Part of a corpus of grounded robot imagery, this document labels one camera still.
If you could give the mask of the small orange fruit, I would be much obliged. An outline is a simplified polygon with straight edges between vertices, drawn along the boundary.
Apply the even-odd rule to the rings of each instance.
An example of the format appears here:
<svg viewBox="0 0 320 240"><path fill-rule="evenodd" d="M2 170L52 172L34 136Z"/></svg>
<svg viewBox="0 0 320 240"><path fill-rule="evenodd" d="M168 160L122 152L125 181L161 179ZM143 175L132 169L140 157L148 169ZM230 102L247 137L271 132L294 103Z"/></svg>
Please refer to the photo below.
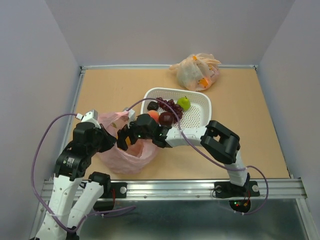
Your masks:
<svg viewBox="0 0 320 240"><path fill-rule="evenodd" d="M129 137L127 137L127 138L125 139L125 142L126 142L126 144L127 144L128 146L130 146L130 145L131 145L131 140L130 140L130 138L129 138Z"/></svg>

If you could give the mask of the pink plastic bag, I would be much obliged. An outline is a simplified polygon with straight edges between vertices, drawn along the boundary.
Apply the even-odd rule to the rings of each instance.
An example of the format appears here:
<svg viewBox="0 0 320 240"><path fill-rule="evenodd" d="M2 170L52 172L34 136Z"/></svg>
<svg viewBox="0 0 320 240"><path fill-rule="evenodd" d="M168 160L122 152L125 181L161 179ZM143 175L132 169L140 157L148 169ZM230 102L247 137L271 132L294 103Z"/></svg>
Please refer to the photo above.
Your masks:
<svg viewBox="0 0 320 240"><path fill-rule="evenodd" d="M98 122L114 137L118 136L117 132L122 127L127 126L128 119L126 111L98 115ZM134 145L129 145L126 151L115 145L97 156L112 172L130 175L140 173L157 156L158 150L151 140L139 139Z"/></svg>

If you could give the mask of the orange peach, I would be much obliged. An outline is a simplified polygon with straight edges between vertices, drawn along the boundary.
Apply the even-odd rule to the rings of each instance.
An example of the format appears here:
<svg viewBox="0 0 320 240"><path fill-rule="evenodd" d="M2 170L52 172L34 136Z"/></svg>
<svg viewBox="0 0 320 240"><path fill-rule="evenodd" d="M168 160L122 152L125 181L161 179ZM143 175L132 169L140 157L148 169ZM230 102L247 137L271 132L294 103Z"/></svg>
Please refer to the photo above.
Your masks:
<svg viewBox="0 0 320 240"><path fill-rule="evenodd" d="M156 110L149 110L147 114L155 120L155 122L158 124L159 123L159 113Z"/></svg>

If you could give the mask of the dark brown chestnut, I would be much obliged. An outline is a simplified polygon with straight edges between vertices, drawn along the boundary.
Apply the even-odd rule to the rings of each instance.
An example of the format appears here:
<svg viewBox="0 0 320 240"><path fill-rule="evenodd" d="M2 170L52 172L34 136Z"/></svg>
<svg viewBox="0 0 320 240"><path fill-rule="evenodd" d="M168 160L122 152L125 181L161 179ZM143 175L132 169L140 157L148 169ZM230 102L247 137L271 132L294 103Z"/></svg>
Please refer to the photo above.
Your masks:
<svg viewBox="0 0 320 240"><path fill-rule="evenodd" d="M156 101L150 101L147 105L148 111L157 111L159 109L159 105Z"/></svg>

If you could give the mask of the dark red plum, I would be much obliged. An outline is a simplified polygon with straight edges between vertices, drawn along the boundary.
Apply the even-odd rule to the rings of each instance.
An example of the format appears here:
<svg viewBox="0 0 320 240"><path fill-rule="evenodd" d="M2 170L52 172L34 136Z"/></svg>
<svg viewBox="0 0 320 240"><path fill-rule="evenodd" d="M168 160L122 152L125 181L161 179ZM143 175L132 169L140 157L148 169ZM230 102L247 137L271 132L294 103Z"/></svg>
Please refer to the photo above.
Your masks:
<svg viewBox="0 0 320 240"><path fill-rule="evenodd" d="M171 126L174 122L174 115L171 112L162 112L159 115L158 122L162 126Z"/></svg>

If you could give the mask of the dark red grape bunch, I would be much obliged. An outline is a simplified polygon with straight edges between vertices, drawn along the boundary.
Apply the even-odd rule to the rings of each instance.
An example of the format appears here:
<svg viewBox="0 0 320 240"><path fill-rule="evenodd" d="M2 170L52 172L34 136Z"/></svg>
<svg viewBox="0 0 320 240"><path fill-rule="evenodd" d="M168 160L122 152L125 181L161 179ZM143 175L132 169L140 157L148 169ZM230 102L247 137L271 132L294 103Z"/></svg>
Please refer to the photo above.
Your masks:
<svg viewBox="0 0 320 240"><path fill-rule="evenodd" d="M157 97L156 100L160 108L162 108L164 111L169 112L173 115L174 124L177 123L178 121L176 115L178 116L179 120L182 119L184 110L179 104L175 103L173 99L165 100L162 97Z"/></svg>

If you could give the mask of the green pear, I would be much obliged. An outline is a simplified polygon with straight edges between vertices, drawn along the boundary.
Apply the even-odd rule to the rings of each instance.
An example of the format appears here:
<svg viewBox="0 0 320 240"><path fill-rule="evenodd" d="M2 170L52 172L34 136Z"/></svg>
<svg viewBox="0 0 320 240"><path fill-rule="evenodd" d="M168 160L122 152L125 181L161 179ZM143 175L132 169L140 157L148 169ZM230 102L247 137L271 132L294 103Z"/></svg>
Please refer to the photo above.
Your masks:
<svg viewBox="0 0 320 240"><path fill-rule="evenodd" d="M183 108L184 111L189 110L189 108L191 107L191 102L186 96L179 98L177 104L180 105L180 107Z"/></svg>

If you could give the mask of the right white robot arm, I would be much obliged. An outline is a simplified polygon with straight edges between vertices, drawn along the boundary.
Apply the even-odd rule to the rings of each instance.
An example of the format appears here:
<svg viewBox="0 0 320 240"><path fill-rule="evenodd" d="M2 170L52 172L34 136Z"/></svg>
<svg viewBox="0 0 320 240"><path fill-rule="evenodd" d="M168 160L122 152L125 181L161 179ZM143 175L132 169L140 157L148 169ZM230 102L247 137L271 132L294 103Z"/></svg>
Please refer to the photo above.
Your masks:
<svg viewBox="0 0 320 240"><path fill-rule="evenodd" d="M216 120L197 128L179 129L160 125L145 113L117 131L117 146L120 149L128 149L127 139L131 145L140 139L151 140L159 148L203 147L227 170L233 194L242 195L249 188L250 174L242 160L240 137Z"/></svg>

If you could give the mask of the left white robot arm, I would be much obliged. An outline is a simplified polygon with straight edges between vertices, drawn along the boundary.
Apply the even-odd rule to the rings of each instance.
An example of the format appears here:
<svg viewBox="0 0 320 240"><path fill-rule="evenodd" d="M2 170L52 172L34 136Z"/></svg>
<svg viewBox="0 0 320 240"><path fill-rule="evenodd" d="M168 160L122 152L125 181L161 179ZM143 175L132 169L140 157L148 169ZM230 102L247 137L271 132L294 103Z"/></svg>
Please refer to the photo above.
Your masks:
<svg viewBox="0 0 320 240"><path fill-rule="evenodd" d="M72 141L58 157L49 203L39 201L46 209L44 220L35 235L36 240L76 240L81 227L99 197L111 193L111 177L94 172L89 176L82 195L74 202L78 187L96 153L110 150L116 138L102 124L78 123Z"/></svg>

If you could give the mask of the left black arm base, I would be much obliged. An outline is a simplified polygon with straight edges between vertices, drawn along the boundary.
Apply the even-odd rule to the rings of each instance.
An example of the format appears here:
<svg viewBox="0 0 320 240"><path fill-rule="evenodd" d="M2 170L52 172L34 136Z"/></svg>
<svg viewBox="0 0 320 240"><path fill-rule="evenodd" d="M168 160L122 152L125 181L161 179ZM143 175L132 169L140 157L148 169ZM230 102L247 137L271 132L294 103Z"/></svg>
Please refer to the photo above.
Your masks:
<svg viewBox="0 0 320 240"><path fill-rule="evenodd" d="M127 197L127 186L126 182L111 182L107 187L104 187L102 199L125 199Z"/></svg>

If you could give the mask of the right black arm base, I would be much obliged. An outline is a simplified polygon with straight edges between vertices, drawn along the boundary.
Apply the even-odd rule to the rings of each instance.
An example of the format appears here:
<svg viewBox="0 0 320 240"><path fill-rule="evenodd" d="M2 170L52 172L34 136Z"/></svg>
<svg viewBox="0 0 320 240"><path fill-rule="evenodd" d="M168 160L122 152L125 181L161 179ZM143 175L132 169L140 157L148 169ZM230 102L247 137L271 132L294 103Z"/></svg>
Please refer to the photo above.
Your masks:
<svg viewBox="0 0 320 240"><path fill-rule="evenodd" d="M218 199L259 197L260 191L256 181L249 181L245 186L238 186L229 181L217 181L214 183L212 196Z"/></svg>

